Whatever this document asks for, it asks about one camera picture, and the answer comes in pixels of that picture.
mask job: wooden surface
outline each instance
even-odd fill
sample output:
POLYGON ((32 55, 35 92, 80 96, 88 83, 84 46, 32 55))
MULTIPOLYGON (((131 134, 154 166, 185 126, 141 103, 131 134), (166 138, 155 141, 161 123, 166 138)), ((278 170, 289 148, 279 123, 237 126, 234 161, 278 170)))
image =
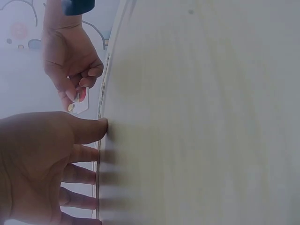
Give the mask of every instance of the wooden surface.
POLYGON ((126 3, 102 108, 104 225, 300 224, 296 6, 126 3))

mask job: human hand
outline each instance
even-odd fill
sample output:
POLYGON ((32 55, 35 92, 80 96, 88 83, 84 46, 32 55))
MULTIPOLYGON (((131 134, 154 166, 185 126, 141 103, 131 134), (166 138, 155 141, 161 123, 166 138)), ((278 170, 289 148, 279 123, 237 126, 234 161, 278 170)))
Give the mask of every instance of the human hand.
POLYGON ((101 224, 61 212, 60 206, 95 209, 98 201, 60 183, 95 183, 94 172, 73 163, 97 161, 98 150, 81 144, 100 140, 106 130, 106 119, 83 120, 66 112, 27 113, 0 120, 0 187, 5 177, 5 187, 9 187, 9 193, 0 192, 0 197, 11 196, 9 219, 39 225, 101 224))
POLYGON ((93 87, 103 72, 103 63, 81 22, 58 29, 44 28, 43 59, 45 72, 66 111, 78 89, 93 87))

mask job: dark sleeve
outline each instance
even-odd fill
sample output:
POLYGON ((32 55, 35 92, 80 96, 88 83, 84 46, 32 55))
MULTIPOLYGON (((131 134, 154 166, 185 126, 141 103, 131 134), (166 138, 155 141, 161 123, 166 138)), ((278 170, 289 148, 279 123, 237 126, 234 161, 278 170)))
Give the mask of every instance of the dark sleeve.
POLYGON ((61 6, 65 15, 81 15, 95 7, 95 0, 61 0, 61 6))

